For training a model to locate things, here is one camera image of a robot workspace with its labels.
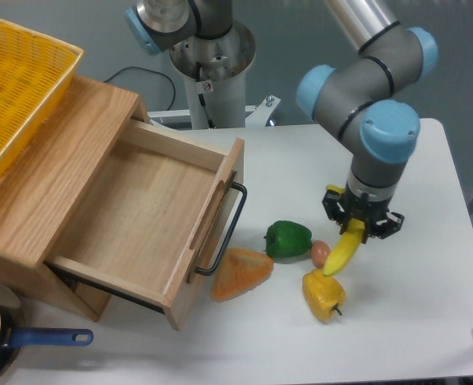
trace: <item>yellow bell pepper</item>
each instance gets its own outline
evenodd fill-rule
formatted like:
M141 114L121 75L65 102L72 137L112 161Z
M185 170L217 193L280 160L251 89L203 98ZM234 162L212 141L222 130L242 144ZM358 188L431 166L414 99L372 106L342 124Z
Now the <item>yellow bell pepper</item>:
M302 293L311 312L321 321L339 313L346 300L346 292L333 277L325 277L322 269L314 269L302 278Z

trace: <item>yellow basket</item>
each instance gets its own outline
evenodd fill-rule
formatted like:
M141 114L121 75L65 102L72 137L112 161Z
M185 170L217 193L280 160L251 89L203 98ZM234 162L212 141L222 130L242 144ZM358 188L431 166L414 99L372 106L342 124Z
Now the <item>yellow basket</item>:
M83 50L0 19L0 179L62 98Z

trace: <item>drawer handle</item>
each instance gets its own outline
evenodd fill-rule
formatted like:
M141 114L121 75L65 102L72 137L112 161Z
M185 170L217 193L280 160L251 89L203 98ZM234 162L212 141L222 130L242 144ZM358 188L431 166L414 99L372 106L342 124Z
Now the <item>drawer handle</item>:
M235 215L233 219L231 220L231 224L229 225L228 232L226 233L226 236L224 237L224 240L222 241L222 245L220 246L219 253L217 254L217 257L215 258L215 261L213 262L212 267L210 267L209 269L203 269L199 266L196 266L196 268L194 269L194 271L200 275L204 275L204 276L213 275L213 273L215 273L215 270L217 270L217 267L219 267L220 261L222 260L222 257L224 256L226 249L228 248L228 243L231 240L233 231L235 227L237 226L238 218L240 217L240 214L242 213L242 209L244 208L245 200L247 199L247 189L245 188L244 185L237 182L232 182L231 188L234 188L235 190L240 191L242 193L242 198L240 199L238 207L236 208Z

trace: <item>wooden cabinet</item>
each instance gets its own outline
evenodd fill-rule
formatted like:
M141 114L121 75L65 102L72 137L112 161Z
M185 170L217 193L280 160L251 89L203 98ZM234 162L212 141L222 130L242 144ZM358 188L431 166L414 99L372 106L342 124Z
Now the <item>wooden cabinet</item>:
M156 128L140 97L75 77L0 182L0 282L96 320L111 294L180 329L243 179L229 151Z

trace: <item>toy green pepper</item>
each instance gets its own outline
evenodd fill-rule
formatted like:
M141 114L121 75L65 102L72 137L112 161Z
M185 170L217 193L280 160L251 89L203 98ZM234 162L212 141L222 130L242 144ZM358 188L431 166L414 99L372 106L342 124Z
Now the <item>toy green pepper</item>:
M265 252L272 258L302 255L311 249L311 231L292 221L277 221L267 229Z

